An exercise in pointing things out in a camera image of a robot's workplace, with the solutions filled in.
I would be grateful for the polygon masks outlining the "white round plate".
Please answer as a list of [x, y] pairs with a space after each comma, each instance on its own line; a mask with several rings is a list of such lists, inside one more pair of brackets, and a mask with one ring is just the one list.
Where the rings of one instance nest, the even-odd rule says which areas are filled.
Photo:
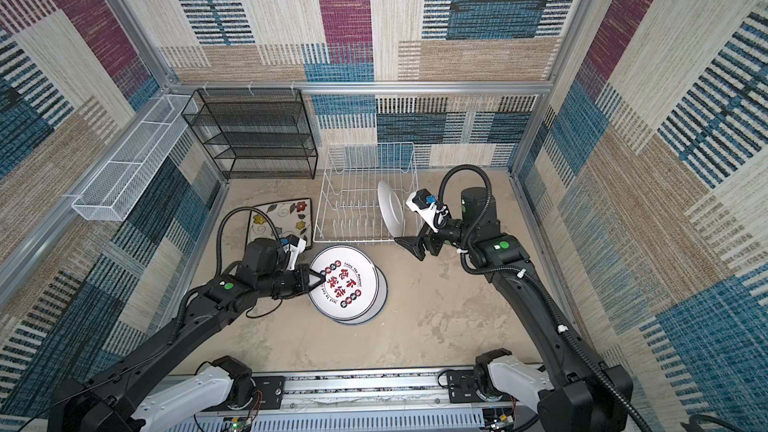
[[365, 253], [354, 247], [327, 247], [310, 263], [312, 270], [326, 274], [326, 285], [310, 294], [310, 301], [326, 317], [342, 324], [355, 324], [375, 299], [376, 267]]
[[376, 288], [375, 299], [372, 306], [357, 319], [355, 322], [356, 325], [360, 325], [373, 320], [383, 310], [386, 304], [389, 292], [388, 281], [383, 271], [379, 267], [376, 267], [376, 273], [378, 278], [378, 285]]
[[394, 189], [387, 181], [381, 180], [377, 185], [377, 197], [387, 231], [392, 237], [403, 236], [405, 216], [401, 192]]

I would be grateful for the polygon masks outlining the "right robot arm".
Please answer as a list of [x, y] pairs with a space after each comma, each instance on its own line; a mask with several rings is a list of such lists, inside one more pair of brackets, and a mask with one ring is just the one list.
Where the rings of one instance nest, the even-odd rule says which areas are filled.
[[517, 238], [503, 232], [495, 199], [483, 187], [461, 194], [462, 213], [425, 189], [410, 194], [407, 208], [423, 224], [415, 236], [396, 243], [418, 260], [456, 248], [475, 268], [486, 267], [486, 280], [510, 304], [543, 362], [536, 369], [507, 350], [477, 357], [474, 379], [483, 399], [508, 395], [536, 413], [546, 431], [622, 431], [629, 414], [623, 400], [633, 384], [620, 366], [609, 367], [587, 346], [538, 278], [530, 256]]

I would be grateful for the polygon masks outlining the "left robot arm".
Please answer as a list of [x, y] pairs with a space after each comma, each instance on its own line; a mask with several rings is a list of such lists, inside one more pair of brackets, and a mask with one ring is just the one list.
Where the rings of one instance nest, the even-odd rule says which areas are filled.
[[63, 382], [53, 393], [50, 431], [148, 431], [173, 426], [146, 400], [186, 357], [262, 298], [289, 300], [325, 281], [322, 272], [298, 264], [280, 239], [256, 239], [243, 258], [218, 267], [207, 283], [187, 292], [175, 318], [86, 382]]

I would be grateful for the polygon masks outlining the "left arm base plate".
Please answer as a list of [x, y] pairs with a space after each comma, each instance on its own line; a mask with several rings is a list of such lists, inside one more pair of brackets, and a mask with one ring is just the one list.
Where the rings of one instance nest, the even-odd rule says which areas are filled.
[[233, 384], [231, 410], [250, 413], [277, 410], [282, 404], [285, 376], [255, 376]]

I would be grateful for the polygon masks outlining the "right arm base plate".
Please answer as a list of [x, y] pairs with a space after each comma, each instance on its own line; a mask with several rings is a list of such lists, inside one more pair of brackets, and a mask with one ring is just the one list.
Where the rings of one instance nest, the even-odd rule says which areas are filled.
[[446, 369], [440, 373], [438, 384], [448, 391], [451, 403], [496, 402], [501, 398], [480, 366], [472, 370]]

